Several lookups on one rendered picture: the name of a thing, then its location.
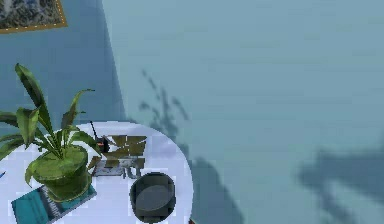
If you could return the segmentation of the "dark grey round container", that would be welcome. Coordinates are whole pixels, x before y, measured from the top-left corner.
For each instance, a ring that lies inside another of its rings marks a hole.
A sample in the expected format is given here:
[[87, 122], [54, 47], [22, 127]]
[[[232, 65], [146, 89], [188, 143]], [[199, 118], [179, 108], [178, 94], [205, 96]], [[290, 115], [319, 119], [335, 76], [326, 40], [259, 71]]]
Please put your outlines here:
[[165, 173], [147, 173], [131, 186], [130, 202], [134, 215], [141, 222], [162, 222], [172, 214], [176, 205], [174, 181]]

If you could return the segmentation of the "black handheld radio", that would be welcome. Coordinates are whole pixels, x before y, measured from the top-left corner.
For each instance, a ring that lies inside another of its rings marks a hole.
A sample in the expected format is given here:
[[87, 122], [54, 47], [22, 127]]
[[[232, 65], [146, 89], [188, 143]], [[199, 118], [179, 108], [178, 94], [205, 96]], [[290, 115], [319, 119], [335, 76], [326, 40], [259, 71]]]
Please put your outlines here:
[[90, 124], [91, 124], [92, 130], [93, 130], [94, 139], [95, 139], [97, 145], [99, 146], [100, 151], [102, 153], [107, 153], [110, 149], [107, 138], [106, 137], [99, 137], [95, 131], [93, 122], [90, 122]]

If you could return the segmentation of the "white round table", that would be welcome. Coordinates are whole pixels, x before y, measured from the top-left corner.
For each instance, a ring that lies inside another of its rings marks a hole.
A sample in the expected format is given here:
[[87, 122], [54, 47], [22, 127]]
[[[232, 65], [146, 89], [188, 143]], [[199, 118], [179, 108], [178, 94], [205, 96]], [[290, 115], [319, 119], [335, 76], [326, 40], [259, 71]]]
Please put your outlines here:
[[[146, 136], [143, 174], [161, 172], [175, 184], [176, 205], [172, 214], [157, 224], [188, 224], [192, 211], [193, 182], [186, 156], [166, 135], [141, 124], [130, 122], [94, 122], [98, 136]], [[79, 128], [93, 134], [91, 124]], [[17, 224], [11, 202], [41, 187], [36, 181], [26, 183], [25, 170], [39, 156], [35, 145], [19, 147], [0, 161], [0, 224]], [[133, 179], [120, 176], [99, 176], [92, 179], [97, 195], [53, 224], [145, 224], [133, 213], [130, 189]]]

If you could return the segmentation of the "green potted house plant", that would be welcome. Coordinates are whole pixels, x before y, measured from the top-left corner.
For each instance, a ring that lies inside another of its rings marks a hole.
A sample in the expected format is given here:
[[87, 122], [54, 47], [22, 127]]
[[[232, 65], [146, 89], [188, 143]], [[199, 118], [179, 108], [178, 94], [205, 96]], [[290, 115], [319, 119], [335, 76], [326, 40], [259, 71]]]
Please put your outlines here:
[[76, 199], [91, 184], [87, 149], [100, 151], [96, 140], [74, 124], [80, 113], [77, 105], [83, 92], [75, 94], [62, 116], [61, 128], [54, 130], [44, 94], [33, 73], [21, 64], [15, 65], [15, 72], [34, 107], [20, 107], [15, 112], [0, 111], [0, 123], [18, 129], [14, 134], [0, 136], [0, 160], [19, 147], [35, 145], [41, 155], [26, 168], [25, 181], [36, 180], [44, 185], [48, 197], [55, 202]]

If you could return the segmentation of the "teal book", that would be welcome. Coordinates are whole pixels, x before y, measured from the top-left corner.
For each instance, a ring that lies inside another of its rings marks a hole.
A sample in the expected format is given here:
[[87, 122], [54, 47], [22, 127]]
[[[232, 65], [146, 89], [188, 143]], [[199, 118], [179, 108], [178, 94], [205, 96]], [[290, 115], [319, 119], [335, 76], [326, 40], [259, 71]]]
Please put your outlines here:
[[97, 195], [92, 185], [78, 198], [55, 202], [41, 186], [11, 202], [17, 224], [53, 224]]

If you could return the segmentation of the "gold framed wall picture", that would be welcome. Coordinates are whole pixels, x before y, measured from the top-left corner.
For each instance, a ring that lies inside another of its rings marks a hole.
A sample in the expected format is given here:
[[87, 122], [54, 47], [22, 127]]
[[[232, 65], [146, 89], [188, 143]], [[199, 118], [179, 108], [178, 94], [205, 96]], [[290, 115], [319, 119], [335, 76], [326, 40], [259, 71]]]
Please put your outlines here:
[[0, 34], [67, 27], [60, 0], [0, 0]]

